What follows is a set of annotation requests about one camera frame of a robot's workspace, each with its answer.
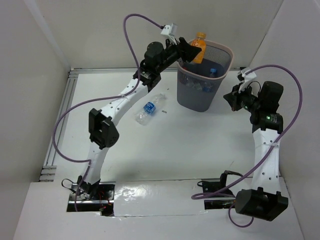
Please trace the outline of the small orange juice bottle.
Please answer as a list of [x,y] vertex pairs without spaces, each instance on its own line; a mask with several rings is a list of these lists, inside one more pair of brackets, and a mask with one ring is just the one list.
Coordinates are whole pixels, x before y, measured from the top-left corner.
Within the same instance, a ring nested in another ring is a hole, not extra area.
[[206,46],[207,46],[205,41],[206,36],[207,35],[204,32],[197,32],[195,39],[191,43],[192,46],[201,49],[201,51],[197,54],[197,56],[192,61],[194,64],[201,64],[204,59]]

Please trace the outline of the clear bottle blue cap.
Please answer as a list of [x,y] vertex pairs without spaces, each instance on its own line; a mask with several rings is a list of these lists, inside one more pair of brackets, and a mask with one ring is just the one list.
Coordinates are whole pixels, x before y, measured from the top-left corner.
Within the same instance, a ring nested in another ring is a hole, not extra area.
[[[209,78],[214,79],[217,75],[217,69],[216,68],[211,68],[210,72],[209,72]],[[202,91],[209,93],[213,90],[214,87],[214,83],[210,80],[210,81],[205,81],[203,84],[203,88]]]

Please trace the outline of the clear bottle blue Aqua label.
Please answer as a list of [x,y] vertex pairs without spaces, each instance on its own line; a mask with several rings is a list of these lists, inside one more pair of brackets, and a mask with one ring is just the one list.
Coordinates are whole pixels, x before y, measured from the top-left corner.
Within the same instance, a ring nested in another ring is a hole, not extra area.
[[134,119],[137,123],[146,126],[153,117],[162,110],[166,103],[165,94],[154,95],[144,106],[134,115]]

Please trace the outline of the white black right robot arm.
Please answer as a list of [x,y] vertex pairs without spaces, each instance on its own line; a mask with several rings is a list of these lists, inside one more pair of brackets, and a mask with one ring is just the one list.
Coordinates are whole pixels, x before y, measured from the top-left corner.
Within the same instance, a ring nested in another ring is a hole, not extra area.
[[289,205],[281,194],[279,180],[280,136],[284,120],[277,111],[284,87],[266,81],[257,95],[252,93],[251,81],[244,80],[224,95],[233,111],[250,113],[254,139],[254,171],[250,189],[242,189],[235,197],[238,214],[271,222]]

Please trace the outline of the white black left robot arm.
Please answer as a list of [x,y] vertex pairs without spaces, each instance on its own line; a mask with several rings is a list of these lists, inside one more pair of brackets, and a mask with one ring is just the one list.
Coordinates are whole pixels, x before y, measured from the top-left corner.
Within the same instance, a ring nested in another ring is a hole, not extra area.
[[101,170],[110,147],[115,145],[120,134],[117,125],[124,114],[141,98],[146,96],[161,80],[161,72],[178,60],[191,62],[201,48],[190,45],[183,37],[176,44],[169,40],[165,44],[152,42],[147,46],[144,59],[132,80],[119,94],[119,98],[88,114],[89,139],[91,141],[88,159],[90,163],[78,177],[81,194],[88,200],[97,197]]

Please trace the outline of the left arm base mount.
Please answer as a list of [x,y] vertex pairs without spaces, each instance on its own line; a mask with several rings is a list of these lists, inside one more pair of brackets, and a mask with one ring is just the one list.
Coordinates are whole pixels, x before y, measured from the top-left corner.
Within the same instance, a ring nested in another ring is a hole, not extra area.
[[77,212],[97,212],[104,217],[114,216],[114,183],[100,182],[91,193],[85,193],[82,188],[77,192],[77,183],[69,178],[64,178],[61,186],[69,191],[66,208],[68,213],[76,212],[77,208]]

